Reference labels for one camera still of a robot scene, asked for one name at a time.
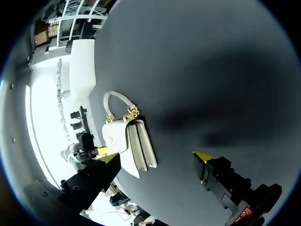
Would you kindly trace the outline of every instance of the white handbag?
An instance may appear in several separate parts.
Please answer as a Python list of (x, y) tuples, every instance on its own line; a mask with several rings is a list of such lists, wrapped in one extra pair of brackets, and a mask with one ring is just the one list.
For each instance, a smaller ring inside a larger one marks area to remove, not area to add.
[[(119, 98), (127, 105), (128, 113), (123, 119), (114, 121), (109, 108), (110, 95)], [(107, 112), (107, 121), (103, 126), (103, 138), (109, 148), (109, 154), (120, 153), (121, 167), (129, 174), (140, 178), (139, 171), (156, 168), (157, 161), (144, 121), (137, 119), (140, 111), (126, 96), (107, 92), (103, 96), (103, 106)]]

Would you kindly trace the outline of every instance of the gold clasp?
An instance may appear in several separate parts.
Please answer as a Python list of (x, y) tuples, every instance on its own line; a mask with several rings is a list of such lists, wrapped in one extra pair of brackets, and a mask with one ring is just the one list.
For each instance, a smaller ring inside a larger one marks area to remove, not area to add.
[(109, 122), (113, 122), (113, 120), (114, 120), (114, 115), (109, 114), (109, 115), (107, 115), (107, 121), (105, 121), (105, 122), (108, 124)]
[(127, 109), (128, 111), (128, 114), (126, 114), (124, 117), (123, 117), (123, 120), (129, 120), (129, 119), (135, 119), (138, 117), (138, 115), (140, 114), (140, 110), (135, 107), (133, 110), (131, 109)]

